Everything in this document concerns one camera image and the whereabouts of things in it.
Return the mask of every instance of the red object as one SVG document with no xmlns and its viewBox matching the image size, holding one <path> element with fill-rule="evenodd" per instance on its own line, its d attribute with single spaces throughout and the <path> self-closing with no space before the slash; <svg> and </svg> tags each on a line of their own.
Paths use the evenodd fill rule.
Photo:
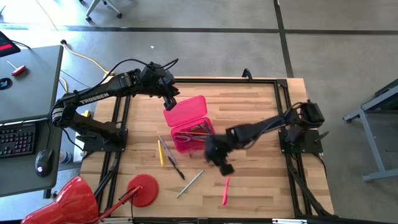
<svg viewBox="0 0 398 224">
<path fill-rule="evenodd" d="M 98 217 L 97 201 L 90 186 L 83 178 L 75 177 L 62 188 L 53 203 L 27 215 L 21 223 L 98 223 L 132 197 L 137 198 L 133 205 L 137 201 L 140 205 L 137 207 L 144 207 L 155 201 L 159 193 L 157 181 L 147 174 L 137 175 L 129 186 L 119 201 Z"/>
<path fill-rule="evenodd" d="M 11 75 L 12 75 L 13 77 L 17 77 L 17 76 L 20 75 L 22 72 L 24 72 L 25 69 L 26 69 L 26 66 L 25 66 L 25 65 L 20 66 L 20 67 L 17 67 L 17 68 L 11 73 Z"/>
<path fill-rule="evenodd" d="M 6 50 L 6 49 L 10 49 L 10 48 L 12 48 L 11 44 L 6 44 L 6 45 L 3 45 L 3 46 L 0 46 L 0 50 Z"/>
<path fill-rule="evenodd" d="M 190 150 L 203 150 L 205 148 L 204 141 L 176 141 L 174 137 L 180 135 L 178 133 L 179 131 L 184 131 L 206 122 L 211 132 L 214 133 L 214 128 L 213 125 L 211 125 L 210 119 L 205 117 L 207 114 L 207 107 L 204 96 L 195 96 L 178 102 L 171 111 L 163 110 L 163 114 L 167 125 L 173 127 L 171 135 L 175 148 L 179 153 L 188 152 Z"/>
<path fill-rule="evenodd" d="M 227 177 L 227 178 L 226 178 L 226 181 L 225 181 L 223 205 L 226 205 L 226 201 L 227 201 L 227 199 L 228 199 L 228 185 L 229 185 L 229 177 Z"/>
<path fill-rule="evenodd" d="M 127 200 L 129 200 L 129 198 L 133 197 L 134 194 L 136 194 L 138 191 L 141 191 L 142 187 L 141 186 L 137 186 L 134 189 L 130 189 L 127 191 L 126 194 L 124 194 L 124 196 L 122 198 L 119 199 L 119 201 L 113 205 L 110 209 L 108 209 L 107 211 L 105 211 L 102 216 L 90 221 L 89 223 L 97 223 L 100 220 L 103 220 L 104 218 L 106 218 L 108 215 L 112 214 L 113 211 L 115 211 L 120 205 L 124 204 L 127 202 Z"/>
<path fill-rule="evenodd" d="M 135 207 L 145 207 L 152 204 L 159 194 L 159 185 L 157 181 L 150 175 L 139 174 L 131 179 L 127 185 L 127 191 L 141 186 L 142 189 L 135 194 L 134 198 L 130 199 L 130 203 Z"/>
<path fill-rule="evenodd" d="M 98 217 L 97 202 L 81 177 L 69 181 L 51 204 L 29 214 L 22 224 L 86 223 Z"/>
</svg>

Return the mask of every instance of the wooden table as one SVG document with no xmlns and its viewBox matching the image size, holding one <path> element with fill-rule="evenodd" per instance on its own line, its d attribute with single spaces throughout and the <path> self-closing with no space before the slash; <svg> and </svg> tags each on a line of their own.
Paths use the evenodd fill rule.
<svg viewBox="0 0 398 224">
<path fill-rule="evenodd" d="M 303 79 L 288 78 L 287 83 L 292 103 L 307 100 Z M 230 126 L 255 123 L 277 115 L 274 87 L 270 84 L 177 83 L 175 86 L 181 92 L 176 97 L 177 102 L 197 95 L 206 98 L 207 117 L 216 133 L 224 133 Z M 114 101 L 115 98 L 99 101 L 95 119 L 111 121 Z M 205 163 L 202 152 L 189 158 L 188 154 L 179 154 L 175 150 L 163 109 L 163 99 L 136 96 L 131 100 L 127 119 L 129 138 L 126 151 L 122 153 L 114 203 L 135 175 L 149 174 L 159 183 L 159 196 L 148 207 L 134 207 L 135 217 L 294 217 L 285 157 L 280 153 L 277 131 L 264 134 L 250 150 L 234 151 L 229 155 L 235 173 L 229 183 L 228 203 L 222 206 L 225 178 L 216 167 Z M 161 167 L 158 134 L 165 139 L 186 180 L 180 178 L 167 158 L 165 166 Z M 103 152 L 95 152 L 84 160 L 81 167 L 80 175 L 93 190 L 100 180 L 103 158 Z M 333 213 L 321 162 L 311 154 L 303 154 L 303 163 L 309 189 L 324 208 Z M 202 176 L 177 199 L 178 193 L 201 169 L 205 169 Z M 104 190 L 101 208 L 105 207 L 108 189 L 109 186 Z M 304 211 L 301 191 L 297 195 Z M 130 205 L 119 207 L 112 216 L 130 217 Z"/>
</svg>

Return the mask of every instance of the black computer mouse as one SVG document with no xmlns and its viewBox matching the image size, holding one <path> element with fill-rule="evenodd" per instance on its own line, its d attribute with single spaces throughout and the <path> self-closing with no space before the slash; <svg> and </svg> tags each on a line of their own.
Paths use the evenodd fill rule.
<svg viewBox="0 0 398 224">
<path fill-rule="evenodd" d="M 36 156 L 35 170 L 39 177 L 46 177 L 52 170 L 52 149 L 43 149 Z"/>
</svg>

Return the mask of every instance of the concrete floor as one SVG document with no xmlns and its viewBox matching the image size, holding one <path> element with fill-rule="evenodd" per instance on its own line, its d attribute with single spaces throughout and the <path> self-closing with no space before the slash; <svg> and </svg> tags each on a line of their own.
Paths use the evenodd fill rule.
<svg viewBox="0 0 398 224">
<path fill-rule="evenodd" d="M 398 2 L 394 0 L 279 2 L 286 29 L 398 29 Z M 66 39 L 74 50 L 92 56 L 106 68 L 128 57 L 158 63 L 178 57 L 180 61 L 172 71 L 176 76 L 238 77 L 247 67 L 255 77 L 287 77 L 279 34 L 65 31 L 65 26 L 277 29 L 272 0 L 120 0 L 115 4 L 123 13 L 122 19 L 100 3 L 91 15 L 92 24 L 84 20 L 89 0 L 84 4 L 77 0 L 39 3 L 62 31 L 55 31 L 36 1 L 13 0 L 6 3 L 0 21 L 30 29 L 2 32 L 31 47 Z M 397 78 L 397 36 L 287 34 L 286 38 L 294 77 L 304 78 L 309 97 L 320 105 L 326 119 L 321 131 L 330 132 L 323 147 L 335 213 L 345 218 L 397 223 L 398 177 L 362 181 L 362 175 L 377 170 L 371 149 L 361 123 L 345 124 L 341 119 Z M 123 64 L 118 72 L 136 67 L 142 68 Z M 88 86 L 103 75 L 98 67 L 67 51 L 62 70 Z M 71 90 L 84 88 L 61 76 Z M 67 143 L 63 147 L 73 148 Z M 396 152 L 388 153 L 390 158 L 397 157 Z M 389 166 L 397 163 L 390 161 Z M 55 189 L 77 173 L 78 169 L 59 172 Z M 51 202 L 41 197 L 42 192 L 31 192 L 0 198 L 0 220 L 23 218 Z"/>
</svg>

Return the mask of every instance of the pink plastic box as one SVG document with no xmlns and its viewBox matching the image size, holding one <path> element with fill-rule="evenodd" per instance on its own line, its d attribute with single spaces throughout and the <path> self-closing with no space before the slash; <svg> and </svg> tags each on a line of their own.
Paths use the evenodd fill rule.
<svg viewBox="0 0 398 224">
<path fill-rule="evenodd" d="M 167 125 L 171 128 L 171 135 L 176 150 L 179 153 L 203 150 L 205 148 L 204 141 L 187 141 L 178 142 L 175 140 L 176 135 L 181 135 L 177 133 L 178 131 L 187 131 L 192 127 L 206 122 L 211 133 L 214 133 L 213 125 L 211 125 L 210 119 L 206 116 L 207 107 L 206 99 L 204 96 L 195 96 L 187 100 L 178 102 L 177 105 L 171 111 L 163 110 L 164 117 L 166 119 Z"/>
</svg>

